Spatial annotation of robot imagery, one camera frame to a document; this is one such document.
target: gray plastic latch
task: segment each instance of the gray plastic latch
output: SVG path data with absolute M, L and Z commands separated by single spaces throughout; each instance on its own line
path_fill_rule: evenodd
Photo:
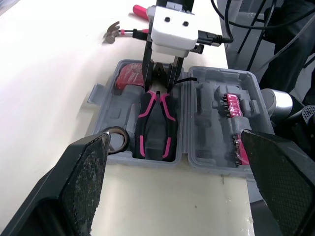
M 88 103 L 100 106 L 103 101 L 105 93 L 105 86 L 101 84 L 94 85 L 92 92 L 89 96 Z

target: hammer head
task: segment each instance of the hammer head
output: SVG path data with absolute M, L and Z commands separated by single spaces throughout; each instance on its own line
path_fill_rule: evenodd
M 106 43 L 114 43 L 115 37 L 118 35 L 118 30 L 120 26 L 118 25 L 119 21 L 112 24 L 108 29 L 105 35 L 103 36 L 103 40 Z

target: black tape roll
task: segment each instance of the black tape roll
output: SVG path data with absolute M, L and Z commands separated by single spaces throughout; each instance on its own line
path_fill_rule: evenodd
M 120 134 L 124 138 L 124 142 L 119 149 L 112 150 L 111 145 L 109 145 L 110 148 L 108 150 L 108 155 L 116 154 L 118 152 L 123 152 L 127 150 L 130 143 L 130 137 L 125 129 L 121 128 L 120 126 L 112 126 L 103 129 L 102 132 L 109 132 L 110 134 Z

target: gray plastic toolbox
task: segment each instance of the gray plastic toolbox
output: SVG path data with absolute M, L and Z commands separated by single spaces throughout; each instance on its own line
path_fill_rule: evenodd
M 145 92 L 140 86 L 127 85 L 124 90 L 115 88 L 121 69 L 137 60 L 118 63 L 113 78 L 106 86 L 96 84 L 88 99 L 100 105 L 94 134 L 106 127 L 120 126 L 128 132 L 130 145 L 125 152 L 108 156 L 108 163 L 145 167 L 174 167 L 183 153 L 188 154 L 189 163 L 199 171 L 252 178 L 249 166 L 236 166 L 236 148 L 232 136 L 242 129 L 273 134 L 266 107 L 256 80 L 247 71 L 194 66 L 182 72 L 180 79 L 196 77 L 197 82 L 177 84 L 172 96 L 178 100 L 177 149 L 174 162 L 163 162 L 162 150 L 165 138 L 165 121 L 161 108 L 155 104 L 146 129 L 146 156 L 148 159 L 132 157 L 134 131 L 140 112 L 140 96 Z M 239 97 L 244 117 L 227 117 L 222 98 L 232 93 Z

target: pliers handle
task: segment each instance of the pliers handle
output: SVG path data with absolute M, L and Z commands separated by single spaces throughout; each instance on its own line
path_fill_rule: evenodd
M 135 130 L 135 158 L 145 159 L 145 130 L 151 111 L 157 101 L 155 92 L 149 90 L 141 96 L 140 115 Z M 166 139 L 163 149 L 163 161 L 174 161 L 177 143 L 176 99 L 168 93 L 159 99 L 166 122 Z

